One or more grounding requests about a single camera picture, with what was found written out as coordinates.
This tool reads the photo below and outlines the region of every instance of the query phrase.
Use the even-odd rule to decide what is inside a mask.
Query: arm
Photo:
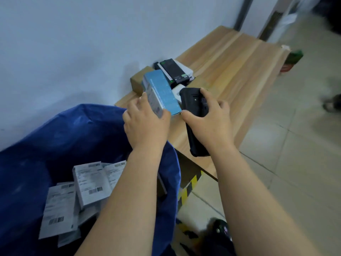
[[[156,180],[171,114],[159,119],[144,93],[129,103],[124,128],[133,147],[126,167],[100,217],[76,256],[151,255]]]
[[[320,255],[234,146],[228,104],[201,92],[209,106],[207,116],[189,111],[182,116],[212,157],[237,254]]]

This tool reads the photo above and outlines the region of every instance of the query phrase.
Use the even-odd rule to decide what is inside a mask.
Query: tiled floor
[[[341,114],[321,99],[341,93],[341,36],[308,15],[282,42],[304,51],[279,76],[240,151],[257,176],[325,255],[341,252]],[[224,219],[218,184],[203,175],[178,218],[194,231]]]

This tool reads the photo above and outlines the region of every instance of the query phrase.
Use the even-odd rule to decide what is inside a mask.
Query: blue box
[[[181,112],[178,101],[161,70],[146,73],[143,76],[142,86],[147,93],[152,110],[159,118],[161,118],[164,108],[170,111],[172,116]]]

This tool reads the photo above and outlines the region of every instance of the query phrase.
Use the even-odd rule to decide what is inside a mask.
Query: white wall
[[[240,31],[258,38],[276,3],[277,0],[253,0]]]
[[[114,104],[243,0],[0,0],[0,150],[79,103]]]

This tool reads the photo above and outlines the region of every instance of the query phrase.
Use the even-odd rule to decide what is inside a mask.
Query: forearm
[[[151,255],[162,149],[136,147],[77,256]]]
[[[236,148],[211,155],[238,255],[319,255]]]

